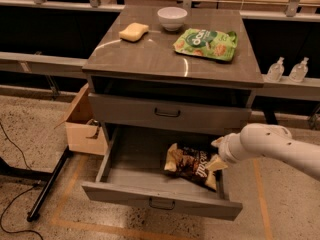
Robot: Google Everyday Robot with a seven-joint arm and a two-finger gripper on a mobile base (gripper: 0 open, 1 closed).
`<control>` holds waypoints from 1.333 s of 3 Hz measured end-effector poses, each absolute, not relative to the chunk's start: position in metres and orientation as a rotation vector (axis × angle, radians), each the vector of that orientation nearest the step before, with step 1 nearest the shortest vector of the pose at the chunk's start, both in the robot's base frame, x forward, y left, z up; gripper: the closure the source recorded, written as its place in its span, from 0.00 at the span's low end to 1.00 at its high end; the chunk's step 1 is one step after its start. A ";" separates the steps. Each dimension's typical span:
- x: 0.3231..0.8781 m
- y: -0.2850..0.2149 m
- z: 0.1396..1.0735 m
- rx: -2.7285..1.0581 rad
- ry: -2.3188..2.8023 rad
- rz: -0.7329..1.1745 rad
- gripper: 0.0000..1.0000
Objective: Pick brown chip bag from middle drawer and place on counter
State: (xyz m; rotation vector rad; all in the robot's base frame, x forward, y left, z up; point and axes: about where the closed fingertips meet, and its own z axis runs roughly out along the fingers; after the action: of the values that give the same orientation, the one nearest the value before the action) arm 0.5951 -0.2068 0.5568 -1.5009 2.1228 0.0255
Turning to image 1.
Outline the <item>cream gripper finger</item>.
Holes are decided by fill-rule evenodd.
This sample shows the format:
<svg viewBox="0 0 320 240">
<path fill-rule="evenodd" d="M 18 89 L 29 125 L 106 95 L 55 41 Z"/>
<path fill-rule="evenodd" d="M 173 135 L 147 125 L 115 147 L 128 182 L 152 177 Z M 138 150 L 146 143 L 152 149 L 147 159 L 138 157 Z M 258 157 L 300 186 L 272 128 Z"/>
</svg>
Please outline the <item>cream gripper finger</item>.
<svg viewBox="0 0 320 240">
<path fill-rule="evenodd" d="M 213 147 L 215 147 L 215 148 L 219 148 L 220 145 L 221 145 L 221 143 L 223 142 L 223 140 L 224 140 L 223 137 L 219 137 L 218 139 L 213 140 L 213 141 L 211 142 L 211 145 L 212 145 Z"/>
<path fill-rule="evenodd" d="M 211 160 L 205 165 L 208 171 L 218 171 L 226 169 L 228 165 L 220 158 L 219 155 L 213 155 Z"/>
</svg>

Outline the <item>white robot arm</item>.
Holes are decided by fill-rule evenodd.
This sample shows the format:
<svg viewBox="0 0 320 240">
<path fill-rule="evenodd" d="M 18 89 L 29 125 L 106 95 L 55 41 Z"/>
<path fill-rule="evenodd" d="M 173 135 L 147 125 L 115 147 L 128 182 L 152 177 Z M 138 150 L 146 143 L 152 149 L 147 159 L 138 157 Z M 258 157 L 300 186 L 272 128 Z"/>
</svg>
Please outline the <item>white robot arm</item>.
<svg viewBox="0 0 320 240">
<path fill-rule="evenodd" d="M 230 133 L 211 142 L 218 156 L 236 164 L 256 157 L 284 162 L 306 175 L 320 180 L 320 146 L 294 140 L 280 125 L 252 123 L 239 133 Z"/>
</svg>

